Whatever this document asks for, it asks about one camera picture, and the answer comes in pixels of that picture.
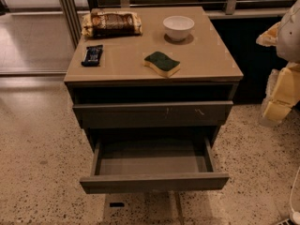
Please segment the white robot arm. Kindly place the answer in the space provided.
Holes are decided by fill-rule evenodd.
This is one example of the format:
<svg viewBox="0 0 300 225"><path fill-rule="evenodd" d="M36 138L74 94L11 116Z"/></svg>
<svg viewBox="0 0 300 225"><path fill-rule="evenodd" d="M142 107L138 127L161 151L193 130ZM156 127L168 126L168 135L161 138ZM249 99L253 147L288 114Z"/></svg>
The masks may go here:
<svg viewBox="0 0 300 225"><path fill-rule="evenodd" d="M262 101L260 124L274 127L300 101L300 0L280 22L259 35L256 43L275 46L277 56L288 62L282 70L271 71Z"/></svg>

